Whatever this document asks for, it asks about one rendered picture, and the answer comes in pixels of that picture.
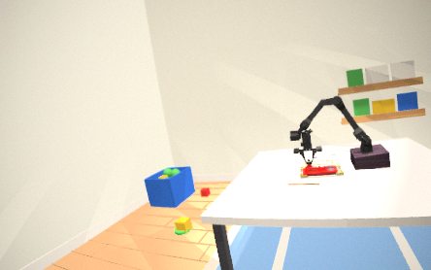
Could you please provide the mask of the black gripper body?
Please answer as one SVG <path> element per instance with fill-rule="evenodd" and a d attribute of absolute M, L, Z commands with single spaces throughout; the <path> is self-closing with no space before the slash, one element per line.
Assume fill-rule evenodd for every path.
<path fill-rule="evenodd" d="M 323 152 L 322 147 L 315 147 L 315 149 L 312 149 L 312 141 L 311 140 L 303 141 L 303 148 L 304 148 L 303 150 L 294 149 L 293 154 L 304 153 L 304 152 L 308 152 L 309 150 L 311 150 L 313 152 Z"/>

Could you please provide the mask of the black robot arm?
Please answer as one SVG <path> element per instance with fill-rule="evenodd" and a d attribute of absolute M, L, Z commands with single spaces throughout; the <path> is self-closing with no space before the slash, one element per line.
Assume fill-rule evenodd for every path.
<path fill-rule="evenodd" d="M 333 98 L 320 100 L 319 103 L 315 106 L 312 113 L 307 118 L 304 118 L 304 120 L 300 123 L 300 128 L 298 130 L 294 130 L 294 131 L 291 130 L 290 131 L 290 140 L 291 141 L 299 141 L 301 139 L 301 134 L 302 134 L 302 140 L 303 141 L 311 140 L 311 134 L 310 133 L 313 133 L 313 131 L 311 130 L 311 128 L 309 130 L 307 130 L 307 129 L 310 126 L 312 120 L 315 119 L 315 116 L 320 112 L 322 107 L 325 105 L 332 105 L 332 106 L 334 105 L 335 107 L 337 107 L 337 109 L 339 109 L 343 113 L 343 115 L 346 118 L 346 120 L 348 121 L 349 125 L 354 129 L 354 131 L 352 132 L 353 135 L 355 136 L 356 140 L 358 140 L 361 144 L 360 150 L 361 150 L 362 154 L 373 152 L 373 149 L 372 149 L 373 143 L 372 143 L 371 138 L 354 121 L 354 118 L 348 112 L 347 108 L 345 107 L 345 105 L 341 99 L 341 96 L 339 96 L 339 95 L 336 95 Z M 304 130 L 305 130 L 305 132 L 302 132 Z"/>

